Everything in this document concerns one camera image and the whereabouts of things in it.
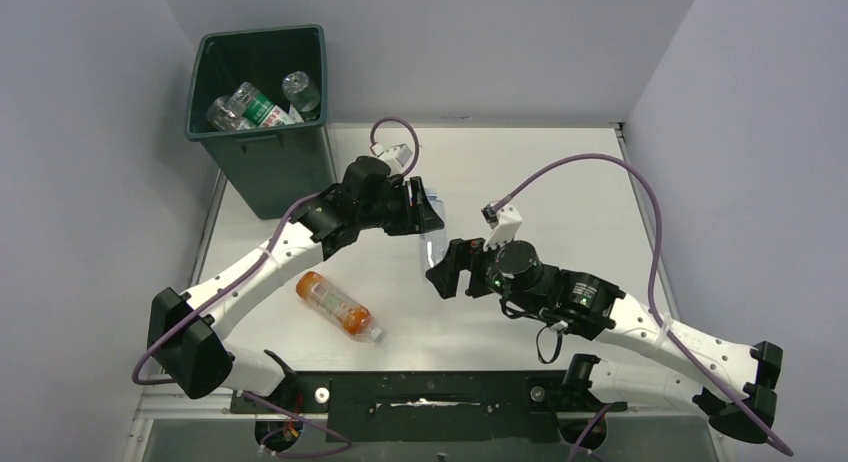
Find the blue tinted water bottle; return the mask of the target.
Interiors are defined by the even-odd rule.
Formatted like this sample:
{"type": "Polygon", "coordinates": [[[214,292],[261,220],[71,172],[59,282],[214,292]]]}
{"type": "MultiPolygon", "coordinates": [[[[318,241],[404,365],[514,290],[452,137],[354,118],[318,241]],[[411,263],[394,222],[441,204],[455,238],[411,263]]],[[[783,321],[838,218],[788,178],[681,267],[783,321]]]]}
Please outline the blue tinted water bottle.
{"type": "MultiPolygon", "coordinates": [[[[447,222],[443,200],[439,197],[435,189],[426,188],[425,194],[431,207],[446,226],[447,222]]],[[[426,279],[426,272],[441,262],[446,255],[449,239],[445,226],[442,229],[427,232],[419,236],[419,255],[423,279],[426,279]]]]}

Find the orange juice bottle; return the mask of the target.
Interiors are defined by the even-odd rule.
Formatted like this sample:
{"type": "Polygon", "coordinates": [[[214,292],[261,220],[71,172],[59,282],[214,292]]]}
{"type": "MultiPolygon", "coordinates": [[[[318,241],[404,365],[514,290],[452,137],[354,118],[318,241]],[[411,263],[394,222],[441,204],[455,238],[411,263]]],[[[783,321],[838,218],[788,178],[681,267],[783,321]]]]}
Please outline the orange juice bottle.
{"type": "Polygon", "coordinates": [[[305,273],[296,284],[296,293],[349,337],[380,342],[385,335],[369,309],[317,272],[305,273]]]}

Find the dark green label bottle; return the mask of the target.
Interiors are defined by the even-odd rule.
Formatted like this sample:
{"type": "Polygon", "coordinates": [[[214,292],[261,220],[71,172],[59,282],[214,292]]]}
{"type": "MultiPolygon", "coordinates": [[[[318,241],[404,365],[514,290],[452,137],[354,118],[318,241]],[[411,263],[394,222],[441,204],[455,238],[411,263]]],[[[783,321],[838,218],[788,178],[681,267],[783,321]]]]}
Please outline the dark green label bottle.
{"type": "Polygon", "coordinates": [[[321,93],[310,76],[303,71],[286,75],[282,90],[290,105],[304,121],[314,121],[321,114],[321,93]]]}

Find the green label green cap bottle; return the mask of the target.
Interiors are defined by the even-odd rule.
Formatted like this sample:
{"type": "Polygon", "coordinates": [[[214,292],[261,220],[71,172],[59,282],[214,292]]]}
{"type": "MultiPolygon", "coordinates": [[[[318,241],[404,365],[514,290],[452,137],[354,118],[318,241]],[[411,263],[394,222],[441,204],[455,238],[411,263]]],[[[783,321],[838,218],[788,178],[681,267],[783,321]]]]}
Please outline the green label green cap bottle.
{"type": "Polygon", "coordinates": [[[259,128],[293,125],[296,120],[258,88],[243,82],[230,96],[228,107],[259,128]]]}

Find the blue white label bottle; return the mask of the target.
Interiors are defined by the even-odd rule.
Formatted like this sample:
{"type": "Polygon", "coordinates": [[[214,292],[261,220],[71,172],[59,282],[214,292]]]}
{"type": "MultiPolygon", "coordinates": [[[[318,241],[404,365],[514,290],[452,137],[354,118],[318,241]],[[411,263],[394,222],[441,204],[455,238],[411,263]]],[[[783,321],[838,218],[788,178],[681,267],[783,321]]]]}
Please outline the blue white label bottle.
{"type": "Polygon", "coordinates": [[[253,125],[227,105],[226,96],[216,98],[205,113],[206,120],[218,131],[241,131],[253,125]]]}

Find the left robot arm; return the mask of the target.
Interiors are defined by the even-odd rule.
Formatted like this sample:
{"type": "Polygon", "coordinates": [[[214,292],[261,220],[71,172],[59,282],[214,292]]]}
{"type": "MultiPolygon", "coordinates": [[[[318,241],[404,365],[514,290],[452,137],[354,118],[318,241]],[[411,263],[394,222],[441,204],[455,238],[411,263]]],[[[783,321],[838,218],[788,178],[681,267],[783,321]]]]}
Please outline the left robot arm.
{"type": "Polygon", "coordinates": [[[268,396],[292,371],[268,349],[226,346],[246,315],[291,279],[355,243],[364,230],[407,236],[443,227],[419,177],[406,179],[387,163],[361,156],[341,182],[296,201],[272,236],[238,262],[183,292],[158,293],[147,354],[164,370],[163,383],[178,385],[190,399],[218,388],[268,396]]]}

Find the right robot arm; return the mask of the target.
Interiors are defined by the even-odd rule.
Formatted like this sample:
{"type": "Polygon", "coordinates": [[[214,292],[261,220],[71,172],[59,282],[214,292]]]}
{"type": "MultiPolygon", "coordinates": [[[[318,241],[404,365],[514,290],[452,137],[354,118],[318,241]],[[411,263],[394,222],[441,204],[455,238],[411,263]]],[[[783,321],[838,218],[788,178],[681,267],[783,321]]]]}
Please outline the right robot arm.
{"type": "Polygon", "coordinates": [[[560,336],[624,348],[660,366],[639,369],[578,354],[562,382],[572,407],[650,404],[702,414],[713,429],[738,441],[769,440],[782,368],[779,346],[734,343],[657,317],[611,282],[542,263],[526,241],[487,249],[481,239],[455,239],[425,276],[441,298],[449,299],[456,296],[463,271],[470,274],[466,295],[497,295],[509,318],[537,320],[560,336]]]}

